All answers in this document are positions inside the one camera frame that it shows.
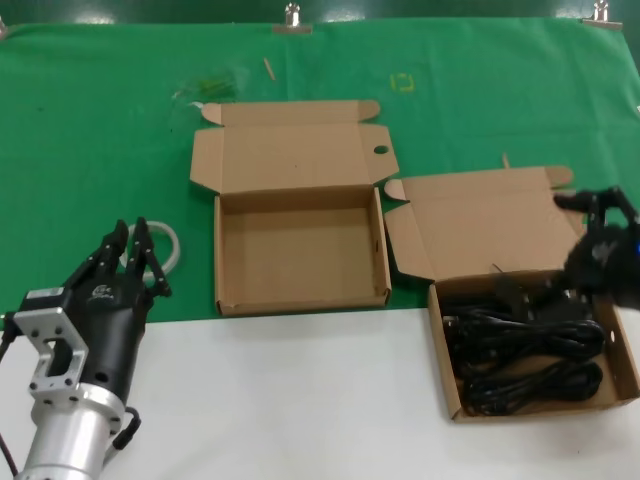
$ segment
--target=white table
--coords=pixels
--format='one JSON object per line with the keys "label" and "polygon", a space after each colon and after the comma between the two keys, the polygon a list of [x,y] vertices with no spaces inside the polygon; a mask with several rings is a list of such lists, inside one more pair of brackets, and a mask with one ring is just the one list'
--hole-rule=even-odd
{"label": "white table", "polygon": [[[446,413],[424,310],[149,325],[134,441],[104,480],[604,479],[640,475],[640,401],[494,425]],[[625,312],[640,358],[640,316]],[[0,431],[22,467],[36,354],[0,366]],[[19,405],[9,411],[11,405]],[[9,479],[0,463],[0,479]]]}

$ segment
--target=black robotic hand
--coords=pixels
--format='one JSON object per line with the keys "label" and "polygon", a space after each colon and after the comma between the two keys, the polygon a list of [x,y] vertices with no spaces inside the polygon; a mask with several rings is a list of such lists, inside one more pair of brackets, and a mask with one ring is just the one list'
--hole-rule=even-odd
{"label": "black robotic hand", "polygon": [[[625,194],[613,187],[554,200],[559,208],[587,215],[587,232],[569,254],[556,286],[589,296],[610,294],[617,305],[640,310],[640,217]],[[615,208],[626,226],[607,223],[607,211]]]}

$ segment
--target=box flap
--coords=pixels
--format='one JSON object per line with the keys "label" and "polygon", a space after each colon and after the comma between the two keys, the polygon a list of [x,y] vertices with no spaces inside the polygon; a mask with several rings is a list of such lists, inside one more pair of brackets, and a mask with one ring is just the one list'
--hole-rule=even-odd
{"label": "box flap", "polygon": [[375,100],[207,103],[202,107],[204,118],[224,127],[358,123],[379,113],[380,105]]}
{"label": "box flap", "polygon": [[440,281],[492,272],[562,268],[581,235],[553,202],[565,167],[491,170],[390,180],[408,201],[385,215],[400,272]]}
{"label": "box flap", "polygon": [[375,101],[207,104],[191,180],[221,194],[370,185],[398,171]]}

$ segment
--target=green backdrop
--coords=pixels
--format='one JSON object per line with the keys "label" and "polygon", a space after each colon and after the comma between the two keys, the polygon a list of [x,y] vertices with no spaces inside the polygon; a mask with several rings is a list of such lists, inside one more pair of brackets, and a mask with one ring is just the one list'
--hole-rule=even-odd
{"label": "green backdrop", "polygon": [[[150,320],[216,316],[212,195],[189,182],[206,126],[194,100],[376,99],[401,175],[500,168],[506,152],[640,205],[640,78],[622,33],[576,20],[24,26],[0,42],[0,92],[0,311],[142,215],[183,250]],[[424,285],[394,279],[391,308],[425,303]]]}

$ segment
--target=empty cardboard box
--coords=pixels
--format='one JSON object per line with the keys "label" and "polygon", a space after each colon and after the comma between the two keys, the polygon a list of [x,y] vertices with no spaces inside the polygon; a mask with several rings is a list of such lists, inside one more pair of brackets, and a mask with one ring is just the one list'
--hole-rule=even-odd
{"label": "empty cardboard box", "polygon": [[383,306],[387,250],[374,184],[398,170],[375,101],[207,104],[191,180],[215,199],[223,315]]}
{"label": "empty cardboard box", "polygon": [[[385,215],[401,273],[432,280],[429,318],[449,414],[455,421],[495,420],[465,411],[454,376],[440,302],[494,291],[495,266],[524,288],[544,285],[562,268],[583,233],[580,215],[553,202],[553,188],[566,186],[565,167],[539,167],[390,180],[385,192],[408,202]],[[595,361],[604,378],[585,402],[536,402],[517,416],[602,410],[640,396],[640,381],[616,309],[599,299],[596,319],[607,332],[605,353]],[[537,369],[542,357],[523,360]]]}

